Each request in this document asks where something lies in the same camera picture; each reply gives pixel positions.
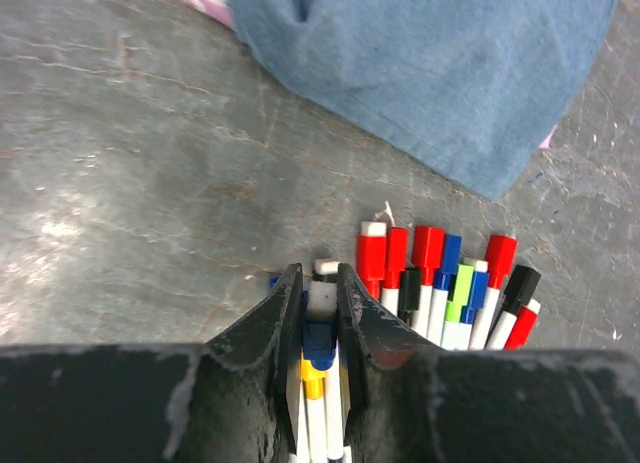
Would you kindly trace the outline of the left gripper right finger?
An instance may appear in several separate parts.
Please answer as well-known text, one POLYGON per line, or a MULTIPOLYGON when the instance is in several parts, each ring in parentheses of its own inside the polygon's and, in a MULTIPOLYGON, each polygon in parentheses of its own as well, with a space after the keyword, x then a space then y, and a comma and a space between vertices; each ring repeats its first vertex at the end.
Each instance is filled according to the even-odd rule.
POLYGON ((601 350, 445 351, 339 268, 345 439, 357 462, 635 462, 639 364, 601 350))

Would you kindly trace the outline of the blue cloth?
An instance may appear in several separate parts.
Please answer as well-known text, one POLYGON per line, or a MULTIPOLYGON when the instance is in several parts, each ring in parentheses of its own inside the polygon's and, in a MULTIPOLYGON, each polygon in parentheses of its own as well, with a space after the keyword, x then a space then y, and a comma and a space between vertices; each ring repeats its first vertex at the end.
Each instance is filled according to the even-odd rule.
POLYGON ((487 198, 585 83, 617 0, 229 0, 292 92, 487 198))

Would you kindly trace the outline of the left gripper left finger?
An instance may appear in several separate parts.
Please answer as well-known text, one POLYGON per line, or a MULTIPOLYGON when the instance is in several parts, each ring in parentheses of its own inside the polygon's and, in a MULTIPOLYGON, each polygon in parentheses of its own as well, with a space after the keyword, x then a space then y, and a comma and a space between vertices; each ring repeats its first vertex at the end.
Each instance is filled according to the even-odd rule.
POLYGON ((205 343, 1 350, 5 462, 283 462, 295 445, 303 274, 205 343))

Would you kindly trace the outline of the red cap marker with eraser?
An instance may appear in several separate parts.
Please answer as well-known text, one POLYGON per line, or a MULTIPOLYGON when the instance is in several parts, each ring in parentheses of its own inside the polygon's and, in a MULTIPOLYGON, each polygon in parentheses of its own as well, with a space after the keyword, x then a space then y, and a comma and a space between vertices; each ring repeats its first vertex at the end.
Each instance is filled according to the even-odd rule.
POLYGON ((356 271, 367 291, 379 299, 385 277, 387 225, 364 221, 357 239, 356 271))

